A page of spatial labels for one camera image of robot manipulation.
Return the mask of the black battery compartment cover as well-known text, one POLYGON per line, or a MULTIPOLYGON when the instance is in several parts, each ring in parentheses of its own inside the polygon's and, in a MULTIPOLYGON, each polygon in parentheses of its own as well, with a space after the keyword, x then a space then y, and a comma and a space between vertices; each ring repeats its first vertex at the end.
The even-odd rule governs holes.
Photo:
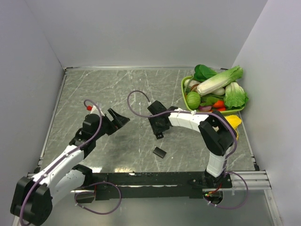
POLYGON ((159 147, 155 147, 155 149, 153 150, 153 153, 160 158, 164 158, 166 155, 166 152, 164 150, 160 149, 159 147))

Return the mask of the black remote control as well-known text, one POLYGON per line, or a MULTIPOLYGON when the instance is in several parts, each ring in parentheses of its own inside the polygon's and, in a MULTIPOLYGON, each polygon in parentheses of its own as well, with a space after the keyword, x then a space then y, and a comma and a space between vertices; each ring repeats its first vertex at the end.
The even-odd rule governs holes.
POLYGON ((158 133, 155 136, 156 136, 156 139, 162 139, 164 137, 163 133, 158 133))

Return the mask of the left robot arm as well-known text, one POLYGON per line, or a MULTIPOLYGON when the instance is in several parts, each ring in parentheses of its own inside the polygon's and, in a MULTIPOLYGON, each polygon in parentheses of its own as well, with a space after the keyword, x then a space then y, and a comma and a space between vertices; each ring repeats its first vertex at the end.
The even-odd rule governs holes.
POLYGON ((96 106, 89 106, 82 127, 66 149, 46 168, 31 178, 22 177, 15 188, 10 212, 19 217, 23 226, 42 225, 53 207, 70 191, 88 189, 93 183, 93 172, 80 164, 96 147, 103 135, 111 135, 125 126, 130 119, 108 110, 110 120, 96 106))

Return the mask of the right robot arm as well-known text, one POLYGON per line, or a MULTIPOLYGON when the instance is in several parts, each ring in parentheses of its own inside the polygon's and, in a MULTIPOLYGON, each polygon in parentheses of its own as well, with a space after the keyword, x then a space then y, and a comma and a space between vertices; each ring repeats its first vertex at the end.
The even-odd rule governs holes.
POLYGON ((171 106, 166 108, 155 101, 148 106, 149 122, 154 135, 160 139, 170 127, 182 127, 199 132, 210 152, 205 181, 209 187, 222 182, 226 162, 237 147, 237 133, 219 111, 201 113, 171 106))

